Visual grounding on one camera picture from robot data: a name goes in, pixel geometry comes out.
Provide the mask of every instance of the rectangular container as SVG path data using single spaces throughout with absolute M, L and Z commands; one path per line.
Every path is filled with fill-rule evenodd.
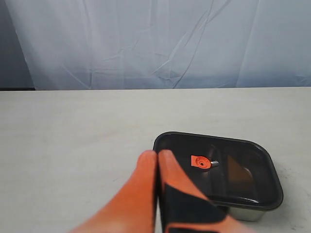
M 257 221 L 283 201 L 271 157 L 256 143 L 167 132 L 157 137 L 154 150 L 171 150 L 201 192 L 235 219 Z M 193 167 L 192 155 L 206 157 L 217 166 L 209 171 Z

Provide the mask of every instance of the white backdrop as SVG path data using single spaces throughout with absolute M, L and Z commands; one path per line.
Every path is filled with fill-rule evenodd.
M 6 0 L 37 89 L 311 85 L 309 0 Z

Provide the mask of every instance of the white table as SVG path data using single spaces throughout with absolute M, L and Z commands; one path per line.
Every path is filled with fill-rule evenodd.
M 0 92 L 0 232 L 68 231 L 166 131 L 262 145 L 284 202 L 247 224 L 311 232 L 311 88 Z

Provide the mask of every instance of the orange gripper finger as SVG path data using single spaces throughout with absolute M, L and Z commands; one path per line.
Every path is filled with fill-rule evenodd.
M 114 198 L 72 233 L 153 233 L 157 154 L 145 151 Z
M 158 156 L 164 233 L 253 233 L 214 206 L 194 185 L 170 150 Z

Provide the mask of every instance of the dark wall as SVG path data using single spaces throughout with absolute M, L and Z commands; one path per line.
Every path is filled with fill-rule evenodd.
M 5 0 L 0 0 L 0 89 L 33 87 Z

